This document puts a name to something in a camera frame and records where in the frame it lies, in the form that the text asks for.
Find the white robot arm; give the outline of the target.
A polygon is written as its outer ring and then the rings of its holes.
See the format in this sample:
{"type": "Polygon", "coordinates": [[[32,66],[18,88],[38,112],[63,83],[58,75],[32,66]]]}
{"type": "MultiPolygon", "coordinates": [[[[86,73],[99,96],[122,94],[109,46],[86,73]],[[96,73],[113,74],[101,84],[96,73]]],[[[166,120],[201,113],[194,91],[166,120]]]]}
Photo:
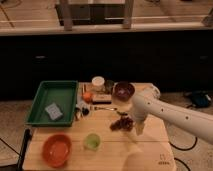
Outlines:
{"type": "Polygon", "coordinates": [[[131,102],[131,117],[136,123],[144,122],[151,114],[213,144],[213,115],[161,101],[154,85],[136,91],[131,102]]]}

